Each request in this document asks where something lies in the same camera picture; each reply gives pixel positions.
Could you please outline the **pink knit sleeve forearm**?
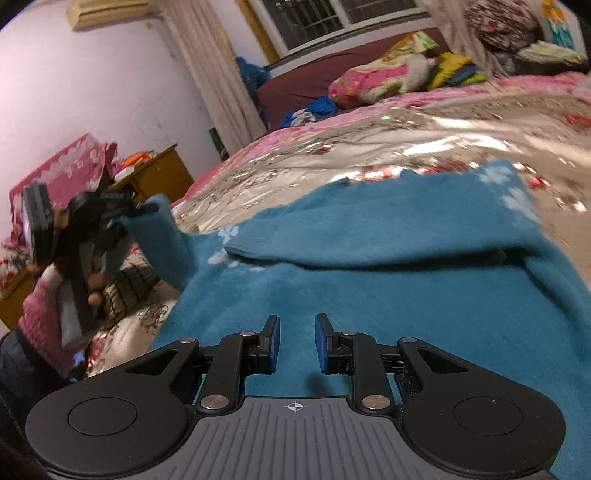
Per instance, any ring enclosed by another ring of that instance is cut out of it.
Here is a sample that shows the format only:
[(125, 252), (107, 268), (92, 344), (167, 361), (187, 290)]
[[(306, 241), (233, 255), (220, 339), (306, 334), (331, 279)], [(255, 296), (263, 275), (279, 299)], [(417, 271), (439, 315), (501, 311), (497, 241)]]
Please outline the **pink knit sleeve forearm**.
[(57, 290), (64, 278), (54, 264), (45, 268), (23, 302), (18, 327), (32, 348), (63, 378), (82, 358), (83, 346), (63, 347), (57, 310)]

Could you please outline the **left hand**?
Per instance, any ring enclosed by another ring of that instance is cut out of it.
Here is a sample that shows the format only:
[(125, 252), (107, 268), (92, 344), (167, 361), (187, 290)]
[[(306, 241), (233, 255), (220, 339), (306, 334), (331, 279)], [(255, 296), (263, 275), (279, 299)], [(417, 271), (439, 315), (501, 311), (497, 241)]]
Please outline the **left hand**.
[[(28, 272), (36, 279), (45, 277), (44, 282), (56, 291), (58, 287), (70, 280), (73, 272), (73, 262), (79, 258), (77, 248), (69, 250), (70, 245), (64, 234), (69, 221), (69, 214), (65, 209), (54, 209), (53, 242), (54, 252), (51, 262), (35, 263), (30, 262), (27, 266)], [(91, 273), (87, 279), (87, 302), (91, 307), (100, 307), (104, 304), (104, 289), (107, 281), (100, 272), (101, 259), (92, 259)]]

